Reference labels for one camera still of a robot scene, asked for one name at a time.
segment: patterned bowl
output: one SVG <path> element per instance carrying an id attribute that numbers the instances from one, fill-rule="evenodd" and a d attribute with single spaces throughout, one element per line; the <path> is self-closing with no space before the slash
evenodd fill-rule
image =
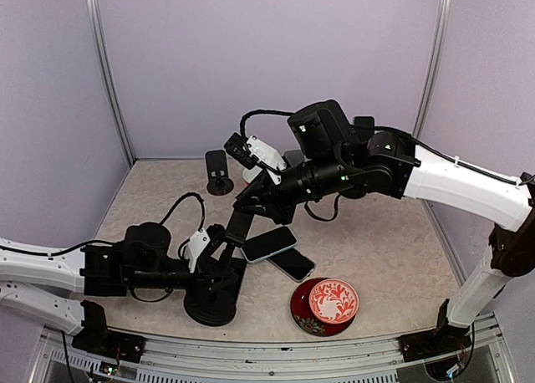
<path id="1" fill-rule="evenodd" d="M 345 281 L 328 278 L 314 285 L 308 304 L 314 316 L 322 322 L 341 324 L 357 314 L 359 296 Z"/>
<path id="2" fill-rule="evenodd" d="M 342 333 L 352 323 L 354 318 L 340 323 L 340 324 L 325 324 L 312 312 L 310 309 L 308 298 L 313 287 L 321 282 L 327 280 L 327 278 L 311 278 L 310 280 L 301 283 L 293 292 L 292 299 L 290 301 L 290 310 L 292 311 L 293 320 L 298 326 L 312 335 L 318 337 L 330 337 Z"/>

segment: table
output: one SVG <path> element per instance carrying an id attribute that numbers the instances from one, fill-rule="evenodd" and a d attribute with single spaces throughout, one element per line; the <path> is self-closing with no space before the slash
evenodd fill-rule
<path id="1" fill-rule="evenodd" d="M 229 160 L 234 190 L 224 197 L 206 191 L 205 162 L 138 161 L 112 203 L 97 238 L 123 239 L 126 228 L 146 221 L 160 221 L 182 194 L 195 191 L 206 200 L 206 226 L 227 225 L 234 196 L 243 189 L 242 167 Z M 311 204 L 317 214 L 330 217 L 334 196 Z M 198 228 L 200 210 L 186 199 L 166 226 L 177 246 Z M 273 222 L 255 217 L 249 237 L 273 229 Z M 228 325 L 212 328 L 190 319 L 182 306 L 183 291 L 167 300 L 143 304 L 127 298 L 89 297 L 105 308 L 108 325 L 151 334 L 204 340 L 242 342 L 326 341 L 374 337 L 436 323 L 439 306 L 457 289 L 423 205 L 379 194 L 359 200 L 341 198 L 340 213 L 333 222 L 316 222 L 299 206 L 290 226 L 298 250 L 316 263 L 311 277 L 341 278 L 359 294 L 355 321 L 342 334 L 319 338 L 302 331 L 289 312 L 289 300 L 298 286 L 270 262 L 247 266 L 237 302 L 237 316 Z M 162 292 L 136 290 L 146 299 Z"/>

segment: white wall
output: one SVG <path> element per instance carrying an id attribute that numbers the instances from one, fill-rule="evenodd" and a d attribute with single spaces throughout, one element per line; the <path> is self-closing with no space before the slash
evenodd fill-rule
<path id="1" fill-rule="evenodd" d="M 138 157 L 204 156 L 249 110 L 335 98 L 411 130 L 439 0 L 99 0 Z M 279 117 L 252 120 L 279 150 Z"/>
<path id="2" fill-rule="evenodd" d="M 452 0 L 423 140 L 496 171 L 535 172 L 535 0 Z M 435 214 L 470 273 L 492 224 L 441 205 Z M 533 382 L 535 273 L 494 301 L 519 381 Z"/>
<path id="3" fill-rule="evenodd" d="M 0 0 L 0 236 L 94 236 L 127 166 L 84 0 Z M 42 325 L 0 309 L 0 380 L 20 382 Z"/>

